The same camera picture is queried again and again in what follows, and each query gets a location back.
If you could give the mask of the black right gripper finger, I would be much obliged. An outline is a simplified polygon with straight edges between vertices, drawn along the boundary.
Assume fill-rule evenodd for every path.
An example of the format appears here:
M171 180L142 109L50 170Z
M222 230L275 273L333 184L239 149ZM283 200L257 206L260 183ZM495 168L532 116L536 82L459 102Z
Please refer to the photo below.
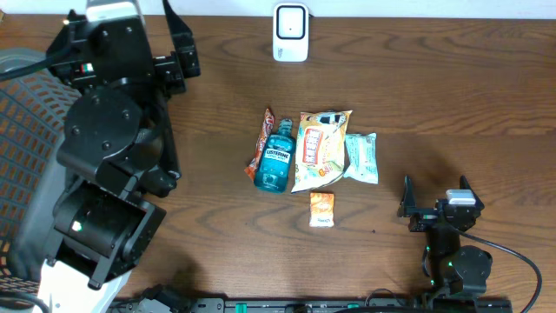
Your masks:
M471 195L473 196L473 200L474 200L473 206L475 209L477 209L478 211L482 211L485 208L484 203L480 200L479 196L474 192L474 190L472 189L470 183L468 182L465 176L460 177L460 189L468 190L471 192Z
M413 183L410 176L404 177L404 192L397 210L397 217L411 217L417 212Z

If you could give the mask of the pale green tissue pack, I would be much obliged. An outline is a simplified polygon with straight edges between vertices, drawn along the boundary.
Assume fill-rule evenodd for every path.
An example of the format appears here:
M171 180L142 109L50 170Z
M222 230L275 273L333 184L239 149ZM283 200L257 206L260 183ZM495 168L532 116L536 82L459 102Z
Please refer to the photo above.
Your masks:
M379 172L375 155L376 134L346 134L345 144L349 165L343 176L363 183L377 184Z

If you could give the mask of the small orange candy pack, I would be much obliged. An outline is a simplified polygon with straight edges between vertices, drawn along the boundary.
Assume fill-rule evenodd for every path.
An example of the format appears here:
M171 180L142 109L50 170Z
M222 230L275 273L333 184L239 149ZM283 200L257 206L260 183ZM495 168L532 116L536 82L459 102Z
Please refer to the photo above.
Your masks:
M312 192L309 209L310 227L331 228L334 226L334 194Z

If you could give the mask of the yellow snack bag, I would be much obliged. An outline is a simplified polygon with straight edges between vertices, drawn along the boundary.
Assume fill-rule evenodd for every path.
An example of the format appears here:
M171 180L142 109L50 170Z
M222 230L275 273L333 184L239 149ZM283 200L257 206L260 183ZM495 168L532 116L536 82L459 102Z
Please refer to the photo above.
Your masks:
M343 176L345 137L351 114L351 110L301 113L292 193L315 190Z

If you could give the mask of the orange red snack stick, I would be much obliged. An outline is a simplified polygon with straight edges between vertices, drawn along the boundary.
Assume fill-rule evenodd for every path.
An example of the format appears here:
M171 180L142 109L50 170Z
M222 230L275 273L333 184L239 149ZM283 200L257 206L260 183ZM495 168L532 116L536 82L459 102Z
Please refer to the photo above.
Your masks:
M244 172L248 175L252 182L255 180L255 175L260 166L263 150L266 146L268 138L272 133L274 125L275 116L270 108L266 108L261 124L261 130L255 144L254 157L244 170Z

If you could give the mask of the blue Listerine mouthwash bottle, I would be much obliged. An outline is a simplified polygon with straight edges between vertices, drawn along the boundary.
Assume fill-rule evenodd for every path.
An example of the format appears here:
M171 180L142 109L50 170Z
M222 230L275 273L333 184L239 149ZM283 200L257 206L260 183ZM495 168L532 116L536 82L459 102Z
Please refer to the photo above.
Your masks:
M283 193L287 188L296 145L292 128L293 121L284 118L280 121L278 130L269 136L255 174L254 184L259 190Z

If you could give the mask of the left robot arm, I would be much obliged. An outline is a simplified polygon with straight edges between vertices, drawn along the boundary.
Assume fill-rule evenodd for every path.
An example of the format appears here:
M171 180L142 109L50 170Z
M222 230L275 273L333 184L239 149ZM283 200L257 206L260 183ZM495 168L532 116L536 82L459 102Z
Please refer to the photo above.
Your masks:
M45 242L39 298L48 312L104 312L150 244L181 178L168 102L201 73L192 30L163 3L174 49L152 53L134 1L70 12L49 72L78 90L56 160L67 172Z

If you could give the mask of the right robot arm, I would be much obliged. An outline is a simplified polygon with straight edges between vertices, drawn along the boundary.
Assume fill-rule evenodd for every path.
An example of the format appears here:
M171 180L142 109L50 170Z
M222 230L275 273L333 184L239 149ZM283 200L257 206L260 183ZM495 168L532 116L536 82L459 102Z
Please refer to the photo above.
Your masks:
M432 278L437 297L477 297L486 292L492 256L460 242L483 209L483 202L464 176L458 189L448 190L431 208L417 205L412 180L404 178L397 216L409 219L411 232L426 234L425 271Z

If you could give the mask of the white barcode scanner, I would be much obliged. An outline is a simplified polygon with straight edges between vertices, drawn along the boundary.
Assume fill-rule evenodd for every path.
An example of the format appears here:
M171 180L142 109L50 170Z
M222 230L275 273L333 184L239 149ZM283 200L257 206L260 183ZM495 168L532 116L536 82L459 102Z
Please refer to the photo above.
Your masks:
M273 58L302 63L308 58L309 10L303 3L278 3L273 15Z

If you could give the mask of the dark grey plastic basket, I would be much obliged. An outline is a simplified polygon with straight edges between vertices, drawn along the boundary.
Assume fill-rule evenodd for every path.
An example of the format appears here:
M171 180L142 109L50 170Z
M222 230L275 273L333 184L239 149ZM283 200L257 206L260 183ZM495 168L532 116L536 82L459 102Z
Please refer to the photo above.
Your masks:
M67 111L79 98L47 70L1 84L1 289L35 294L43 243L65 188L56 161Z

